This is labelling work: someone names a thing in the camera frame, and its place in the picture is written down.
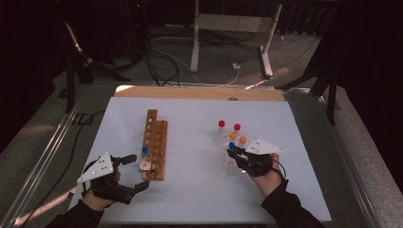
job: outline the sleeve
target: sleeve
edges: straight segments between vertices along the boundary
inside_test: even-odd
[[[324,227],[317,218],[301,206],[295,194],[285,191],[288,180],[284,180],[261,204],[272,215],[280,228]]]
[[[97,227],[104,212],[92,210],[82,200],[63,215],[57,215],[47,228]]]

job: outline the wooden peg board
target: wooden peg board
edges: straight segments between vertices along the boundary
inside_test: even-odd
[[[156,109],[148,109],[145,119],[143,148],[148,148],[148,153],[142,151],[140,171],[143,171],[145,181],[162,181],[165,169],[167,121],[157,121]]]

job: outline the hand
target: hand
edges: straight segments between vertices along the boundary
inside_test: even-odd
[[[278,169],[278,154],[271,154],[273,161],[273,168]],[[280,184],[281,176],[274,170],[270,170],[266,175],[260,177],[252,177],[252,180],[258,186],[261,194],[266,198],[269,196]]]
[[[115,180],[119,181],[121,179],[121,173],[119,170],[116,171]],[[110,199],[101,199],[94,196],[92,190],[86,192],[86,195],[83,197],[83,203],[85,203],[88,207],[95,211],[104,211],[107,206],[112,205],[116,201]]]

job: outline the person's right hand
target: person's right hand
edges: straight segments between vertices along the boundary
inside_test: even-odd
[[[273,160],[278,162],[278,154],[271,154],[270,156]],[[279,171],[278,163],[275,161],[273,161],[273,168]],[[264,176],[251,176],[251,178],[256,183],[258,189],[265,198],[269,196],[281,184],[281,175],[274,170],[270,170]]]

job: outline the white table surface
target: white table surface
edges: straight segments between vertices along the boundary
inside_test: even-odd
[[[149,224],[274,222],[246,175],[226,178],[213,139],[218,121],[241,125],[248,142],[260,138],[281,147],[279,161],[290,180],[287,191],[322,221],[331,220],[294,116],[286,102],[241,102],[112,97],[86,163],[108,152],[140,156],[147,109],[168,121],[165,179],[150,183],[129,205],[115,203],[102,222]],[[119,167],[120,184],[141,182],[139,162]],[[78,185],[70,207],[81,197]]]

